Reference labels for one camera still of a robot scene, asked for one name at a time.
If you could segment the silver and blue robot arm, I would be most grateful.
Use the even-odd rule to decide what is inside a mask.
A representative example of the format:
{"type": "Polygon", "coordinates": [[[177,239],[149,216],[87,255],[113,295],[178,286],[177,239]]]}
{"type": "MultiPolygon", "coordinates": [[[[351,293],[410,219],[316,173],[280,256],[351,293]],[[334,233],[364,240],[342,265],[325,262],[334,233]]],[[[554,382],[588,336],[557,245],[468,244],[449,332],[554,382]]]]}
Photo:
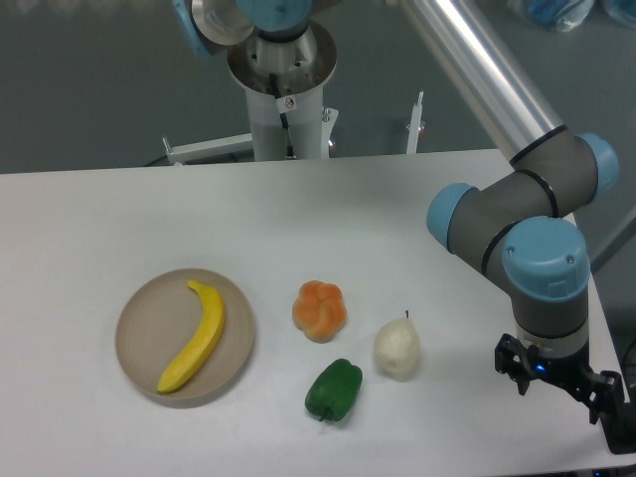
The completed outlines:
{"type": "MultiPolygon", "coordinates": [[[[177,1],[193,49],[229,51],[236,80],[262,97],[252,113],[258,160],[317,158],[327,147],[291,113],[301,93],[321,86],[335,47],[312,22],[313,1],[177,1]]],[[[592,422],[619,425],[628,414],[621,378],[589,366],[584,240],[566,216],[608,190],[618,175],[611,146],[574,135],[534,90],[485,18],[468,1],[407,1],[419,30],[512,173],[479,190],[444,188],[426,216],[429,232],[511,297],[515,336],[495,351],[497,372],[525,392],[533,380],[584,403],[592,422]]]]}

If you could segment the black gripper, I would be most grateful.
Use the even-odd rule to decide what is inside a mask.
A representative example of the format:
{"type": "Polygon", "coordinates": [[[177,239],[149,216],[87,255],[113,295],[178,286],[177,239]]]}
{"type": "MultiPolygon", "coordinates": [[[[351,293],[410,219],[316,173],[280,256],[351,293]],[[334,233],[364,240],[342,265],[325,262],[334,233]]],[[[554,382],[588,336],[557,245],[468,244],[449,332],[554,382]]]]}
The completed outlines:
{"type": "Polygon", "coordinates": [[[588,408],[590,423],[617,418],[622,409],[622,377],[618,372],[594,373],[589,365],[589,342],[562,358],[547,358],[536,346],[525,347],[503,334],[495,347],[495,371],[517,385],[524,396],[531,381],[542,381],[566,391],[588,408]]]}

